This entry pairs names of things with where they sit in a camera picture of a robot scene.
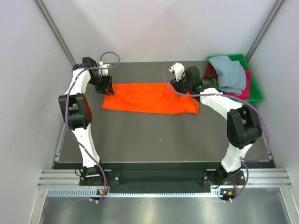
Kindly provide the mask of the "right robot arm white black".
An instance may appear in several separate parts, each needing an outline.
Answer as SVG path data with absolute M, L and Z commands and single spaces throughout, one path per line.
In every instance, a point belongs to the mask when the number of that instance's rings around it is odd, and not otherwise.
M 241 167 L 241 161 L 262 135 L 256 108 L 203 83 L 196 66 L 185 68 L 181 63 L 175 63 L 167 70 L 174 75 L 168 82 L 172 91 L 197 100 L 226 120 L 229 145 L 221 161 L 218 179 L 222 184 L 230 184 L 235 179 L 235 172 Z

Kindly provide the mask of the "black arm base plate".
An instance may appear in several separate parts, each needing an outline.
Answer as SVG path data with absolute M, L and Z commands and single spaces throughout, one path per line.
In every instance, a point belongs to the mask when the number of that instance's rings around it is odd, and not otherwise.
M 219 162 L 104 162 L 105 177 L 81 176 L 80 186 L 100 187 L 110 193 L 208 193 L 215 187 L 235 188 L 245 183 L 242 171 L 226 174 Z

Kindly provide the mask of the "orange t shirt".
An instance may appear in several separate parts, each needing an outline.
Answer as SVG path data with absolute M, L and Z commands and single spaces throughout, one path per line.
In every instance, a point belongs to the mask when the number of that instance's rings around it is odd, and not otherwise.
M 114 84 L 115 94 L 105 96 L 102 109 L 158 114 L 199 113 L 199 103 L 174 93 L 165 83 Z

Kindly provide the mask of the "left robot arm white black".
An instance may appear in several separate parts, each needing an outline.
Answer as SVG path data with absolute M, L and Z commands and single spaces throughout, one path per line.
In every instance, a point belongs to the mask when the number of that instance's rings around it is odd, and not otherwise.
M 108 74 L 111 68 L 109 63 L 97 63 L 90 57 L 82 58 L 82 63 L 72 68 L 72 79 L 67 91 L 58 97 L 66 130 L 78 143 L 81 151 L 81 176 L 84 179 L 90 178 L 96 185 L 105 182 L 106 174 L 99 167 L 100 157 L 96 152 L 91 132 L 93 116 L 85 93 L 88 84 L 91 84 L 100 94 L 114 95 L 112 76 Z

